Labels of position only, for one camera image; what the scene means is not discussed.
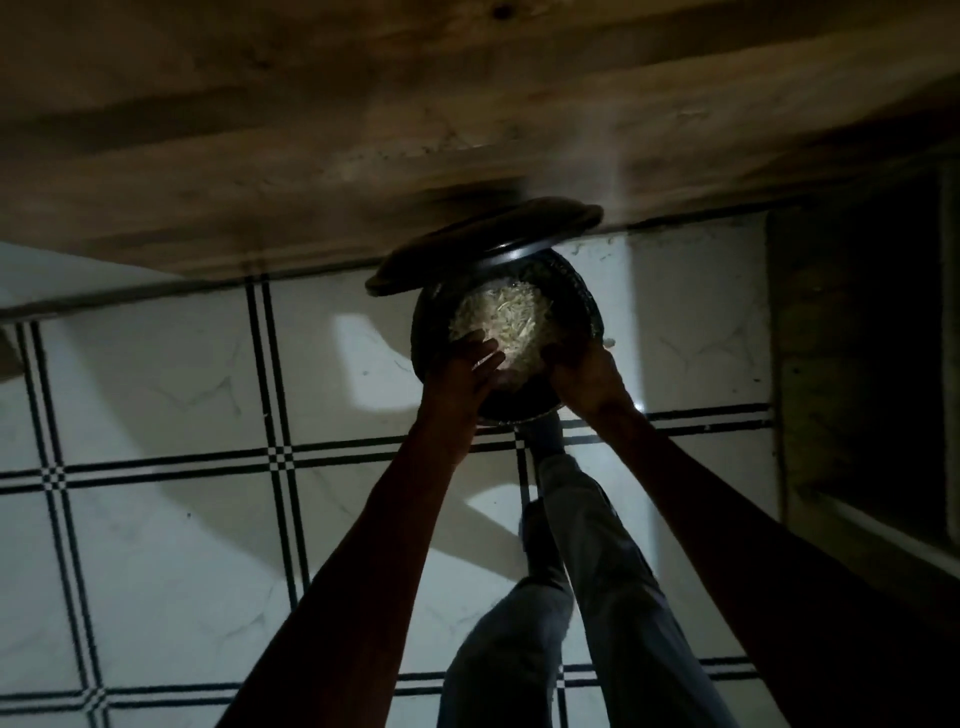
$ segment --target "gray pants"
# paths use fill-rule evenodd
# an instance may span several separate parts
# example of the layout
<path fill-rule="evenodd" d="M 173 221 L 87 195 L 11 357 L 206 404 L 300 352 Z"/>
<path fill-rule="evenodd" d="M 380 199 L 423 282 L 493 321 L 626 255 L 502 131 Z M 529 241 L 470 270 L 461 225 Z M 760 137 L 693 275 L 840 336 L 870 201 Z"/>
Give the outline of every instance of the gray pants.
<path fill-rule="evenodd" d="M 439 728 L 549 727 L 574 594 L 612 728 L 733 728 L 600 486 L 569 455 L 546 458 L 539 476 L 573 594 L 527 578 L 480 619 L 446 673 Z"/>

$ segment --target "rice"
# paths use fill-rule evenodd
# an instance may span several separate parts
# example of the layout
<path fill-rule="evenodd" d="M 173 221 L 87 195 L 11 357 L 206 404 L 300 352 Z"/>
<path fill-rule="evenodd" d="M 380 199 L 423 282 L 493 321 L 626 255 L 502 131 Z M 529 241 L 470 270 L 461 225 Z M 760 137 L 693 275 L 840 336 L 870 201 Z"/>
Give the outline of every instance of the rice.
<path fill-rule="evenodd" d="M 524 280 L 487 283 L 468 293 L 450 323 L 450 341 L 483 329 L 506 355 L 500 369 L 509 373 L 505 389 L 518 389 L 543 370 L 540 350 L 557 341 L 558 326 L 551 302 L 533 283 Z"/>

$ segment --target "pot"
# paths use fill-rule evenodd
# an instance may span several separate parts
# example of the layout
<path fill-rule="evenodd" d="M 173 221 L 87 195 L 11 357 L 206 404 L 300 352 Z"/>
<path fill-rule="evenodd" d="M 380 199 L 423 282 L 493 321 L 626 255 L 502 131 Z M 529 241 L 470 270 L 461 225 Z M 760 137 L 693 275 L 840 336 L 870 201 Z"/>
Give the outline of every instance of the pot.
<path fill-rule="evenodd" d="M 603 208 L 562 197 L 522 205 L 448 226 L 393 251 L 369 280 L 372 296 L 422 288 L 410 334 L 414 372 L 424 381 L 434 357 L 449 344 L 450 322 L 476 288 L 494 281 L 524 280 L 549 299 L 551 314 L 567 331 L 603 336 L 603 320 L 583 279 L 552 250 L 603 219 Z M 494 391 L 480 407 L 485 425 L 518 425 L 560 406 L 544 375 L 531 376 L 515 392 Z"/>
<path fill-rule="evenodd" d="M 524 280 L 536 285 L 552 304 L 551 314 L 566 331 L 603 338 L 603 319 L 580 275 L 556 251 L 547 249 L 519 260 L 486 268 L 420 291 L 410 333 L 414 373 L 424 381 L 438 353 L 450 342 L 450 323 L 463 299 L 493 281 Z M 533 375 L 515 392 L 493 391 L 480 406 L 485 425 L 519 425 L 553 412 L 560 398 L 544 375 Z"/>

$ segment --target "wood grain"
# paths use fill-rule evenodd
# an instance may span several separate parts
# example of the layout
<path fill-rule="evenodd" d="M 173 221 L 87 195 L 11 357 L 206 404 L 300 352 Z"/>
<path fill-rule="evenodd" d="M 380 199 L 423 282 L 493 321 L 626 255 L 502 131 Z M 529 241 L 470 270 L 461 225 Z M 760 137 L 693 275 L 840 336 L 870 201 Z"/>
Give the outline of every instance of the wood grain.
<path fill-rule="evenodd" d="M 204 278 L 539 194 L 612 224 L 768 200 L 960 109 L 955 2 L 3 5 L 0 239 Z"/>

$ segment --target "white wall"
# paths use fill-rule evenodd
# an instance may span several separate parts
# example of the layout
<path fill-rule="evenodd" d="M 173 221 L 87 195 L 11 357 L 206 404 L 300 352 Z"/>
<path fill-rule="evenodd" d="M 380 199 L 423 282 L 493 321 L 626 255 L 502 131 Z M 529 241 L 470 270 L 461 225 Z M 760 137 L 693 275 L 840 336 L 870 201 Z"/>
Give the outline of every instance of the white wall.
<path fill-rule="evenodd" d="M 0 243 L 0 308 L 176 280 L 182 277 Z"/>

